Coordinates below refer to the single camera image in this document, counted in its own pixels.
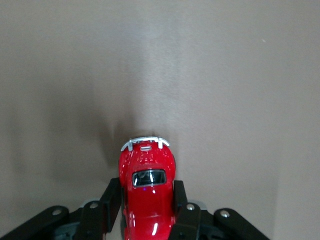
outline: red car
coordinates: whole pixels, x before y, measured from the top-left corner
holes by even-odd
[[[167,240],[175,223],[175,158],[160,137],[130,139],[121,149],[125,240]]]

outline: screw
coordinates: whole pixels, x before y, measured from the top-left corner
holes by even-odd
[[[96,207],[98,207],[98,203],[97,202],[91,203],[91,205],[90,205],[91,209],[95,209]]]
[[[221,215],[222,217],[224,217],[224,218],[230,217],[230,213],[229,213],[228,211],[226,211],[226,210],[222,210],[222,211],[220,212],[220,215]]]
[[[186,205],[186,209],[192,211],[192,210],[195,210],[195,206],[193,204],[189,203]]]
[[[61,209],[57,208],[56,210],[54,210],[54,211],[52,212],[52,215],[53,215],[53,216],[56,216],[56,215],[59,215],[60,213],[62,213]]]

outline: screw head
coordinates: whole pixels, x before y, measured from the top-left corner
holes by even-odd
[[[52,212],[52,215],[53,215],[53,216],[56,216],[56,215],[59,215],[60,213],[62,213],[61,209],[57,208],[56,210],[54,210],[54,211]]]
[[[188,209],[190,211],[195,210],[195,205],[189,203],[189,204],[186,205],[186,209]]]
[[[95,209],[96,207],[98,207],[98,203],[97,202],[93,202],[90,204],[90,208],[91,209]]]
[[[226,211],[226,210],[220,211],[220,215],[221,215],[222,217],[224,217],[224,218],[230,217],[230,213],[229,213],[228,211]]]

